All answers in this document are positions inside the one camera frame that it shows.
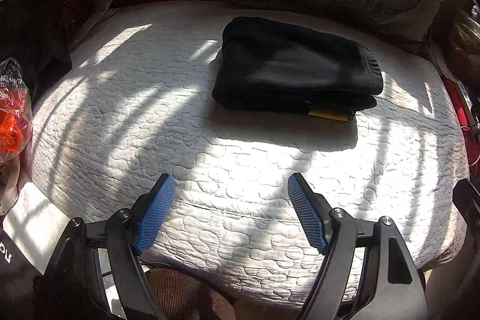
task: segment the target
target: sunlight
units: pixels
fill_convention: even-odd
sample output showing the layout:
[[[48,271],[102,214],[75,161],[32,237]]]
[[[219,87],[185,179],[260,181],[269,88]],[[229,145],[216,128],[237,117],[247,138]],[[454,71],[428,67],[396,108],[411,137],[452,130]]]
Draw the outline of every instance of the sunlight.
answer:
[[[189,59],[189,62],[191,62],[192,60],[199,59],[200,55],[203,52],[205,52],[208,48],[213,47],[217,42],[218,42],[217,40],[206,40],[205,43],[200,48],[198,48],[193,53],[193,55],[191,55],[191,57]],[[218,53],[218,51],[216,51],[214,54],[212,53],[212,55],[208,56],[208,58],[206,59],[206,63],[209,64],[211,61],[213,61],[213,59],[217,56],[217,53]]]
[[[440,188],[445,186],[445,184],[442,183],[439,177],[439,171],[441,170],[438,164],[437,136],[426,132],[423,138],[425,148],[422,165],[419,167],[421,175],[415,180],[415,186],[411,189],[412,197],[416,199],[415,213],[411,219],[413,227],[409,235],[409,241],[413,243],[425,240],[425,230],[428,230],[434,221],[434,208],[437,208],[435,211],[438,213],[441,207],[440,204],[436,205],[435,198],[439,194],[445,193],[445,189],[439,192]],[[451,206],[451,200],[447,200],[445,205],[452,210],[455,209]],[[412,257],[414,259],[423,259],[425,256],[428,256],[430,250],[430,248],[418,247],[417,251],[412,252]]]
[[[424,226],[418,224],[419,218],[430,221],[434,192],[439,183],[437,136],[433,132],[420,133],[417,128],[406,126],[401,121],[391,121],[388,138],[409,142],[378,143],[376,149],[382,148],[383,151],[377,154],[377,168],[375,172],[371,172],[374,189],[366,189],[364,197],[369,202],[369,208],[375,213],[382,211],[392,217],[400,231],[406,217],[412,218],[415,229],[419,229]],[[362,148],[364,139],[358,140],[357,148]],[[402,184],[408,196],[392,197],[390,186],[394,184]],[[367,211],[366,215],[369,220],[380,217],[372,215],[370,211]]]
[[[400,87],[398,83],[395,82],[394,79],[390,79],[390,81],[391,81],[391,92],[387,94],[386,91],[383,90],[382,94],[378,95],[379,98],[385,99],[388,102],[393,103],[395,106],[399,108],[412,110],[414,112],[423,114],[425,117],[428,117],[431,119],[435,118],[435,113],[433,110],[434,106],[431,98],[431,89],[428,83],[424,83],[425,90],[426,90],[426,97],[424,102],[426,103],[428,101],[430,104],[430,108],[423,105],[421,102],[418,101],[417,98],[415,98],[408,91]]]
[[[133,28],[127,28],[120,34],[118,34],[114,39],[110,40],[106,43],[96,54],[94,62],[91,62],[90,59],[83,62],[79,68],[86,67],[87,65],[98,64],[103,61],[105,58],[110,56],[114,50],[116,50],[119,46],[124,44],[129,38],[131,38],[135,33],[139,33],[148,29],[152,24],[148,25],[141,25],[141,26],[134,26]]]
[[[5,216],[3,229],[43,274],[69,220],[32,182],[27,182]]]

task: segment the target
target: plastic bag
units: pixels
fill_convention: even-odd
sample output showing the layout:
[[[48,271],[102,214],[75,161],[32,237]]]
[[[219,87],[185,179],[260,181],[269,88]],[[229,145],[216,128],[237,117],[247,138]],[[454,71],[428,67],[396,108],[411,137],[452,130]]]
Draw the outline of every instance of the plastic bag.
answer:
[[[450,43],[465,50],[469,55],[480,55],[480,25],[468,14],[457,14],[450,33]]]
[[[466,13],[455,16],[446,41],[445,62],[465,86],[480,94],[480,25]]]
[[[32,105],[14,58],[0,63],[0,166],[18,156],[32,136]]]

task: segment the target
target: orange plastic bag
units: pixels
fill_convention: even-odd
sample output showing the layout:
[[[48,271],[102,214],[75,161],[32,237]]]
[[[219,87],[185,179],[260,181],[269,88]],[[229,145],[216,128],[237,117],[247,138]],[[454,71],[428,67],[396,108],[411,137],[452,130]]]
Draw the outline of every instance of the orange plastic bag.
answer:
[[[0,166],[23,151],[32,136],[32,106],[18,62],[0,63]]]

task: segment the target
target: white quilted mattress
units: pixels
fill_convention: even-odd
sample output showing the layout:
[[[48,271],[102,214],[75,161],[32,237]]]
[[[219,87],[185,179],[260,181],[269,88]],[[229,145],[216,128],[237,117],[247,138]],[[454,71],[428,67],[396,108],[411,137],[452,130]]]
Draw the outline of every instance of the white quilted mattress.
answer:
[[[211,91],[222,31],[236,16],[366,45],[385,83],[378,106],[352,123],[223,109]],[[72,59],[73,70],[34,108],[28,174],[48,203],[86,221],[131,206],[160,174],[172,174],[175,199],[149,258],[180,262],[240,294],[301,305],[322,256],[287,196],[293,172],[354,217],[391,216],[418,267],[462,244],[452,189],[468,176],[464,141],[422,58],[314,17],[165,2],[119,10]]]

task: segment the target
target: brown corduroy fabric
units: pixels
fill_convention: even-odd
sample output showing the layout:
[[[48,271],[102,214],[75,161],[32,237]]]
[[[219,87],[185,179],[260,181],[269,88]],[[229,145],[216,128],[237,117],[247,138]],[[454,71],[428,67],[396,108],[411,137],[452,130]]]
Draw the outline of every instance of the brown corduroy fabric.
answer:
[[[236,320],[232,305],[204,283],[168,268],[145,273],[169,320]]]

